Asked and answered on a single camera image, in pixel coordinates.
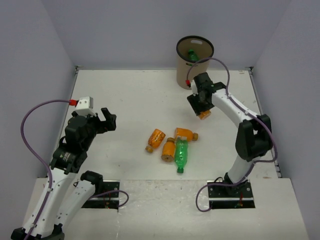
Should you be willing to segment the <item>orange bottle floral label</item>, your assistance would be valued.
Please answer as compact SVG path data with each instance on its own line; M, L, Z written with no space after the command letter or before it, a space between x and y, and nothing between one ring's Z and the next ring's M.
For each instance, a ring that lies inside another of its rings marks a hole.
M149 137L145 150L148 153L152 153L154 149L157 149L161 145L165 137L166 134L163 131L156 128Z

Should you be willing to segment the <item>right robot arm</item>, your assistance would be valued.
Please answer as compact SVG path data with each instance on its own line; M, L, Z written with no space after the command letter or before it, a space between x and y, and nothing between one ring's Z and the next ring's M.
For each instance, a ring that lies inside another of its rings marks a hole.
M233 197L244 188L248 176L262 157L270 151L272 140L271 119L268 115L259 115L244 106L229 92L229 85L214 83L208 73L200 73L193 80L186 80L192 94L187 97L194 113L200 119L214 107L220 109L236 126L235 150L237 157L231 169L225 173L223 181L215 186L227 196Z

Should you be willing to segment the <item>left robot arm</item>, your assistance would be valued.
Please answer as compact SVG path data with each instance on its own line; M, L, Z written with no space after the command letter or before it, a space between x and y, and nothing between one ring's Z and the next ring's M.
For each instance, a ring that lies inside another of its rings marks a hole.
M89 109L72 113L64 130L65 135L53 153L50 173L40 199L27 222L13 230L11 239L62 240L83 204L91 196L97 197L103 193L102 175L87 171L81 176L76 189L65 198L88 157L87 152L96 135L116 129L116 115L106 107L101 112L105 117L103 121Z

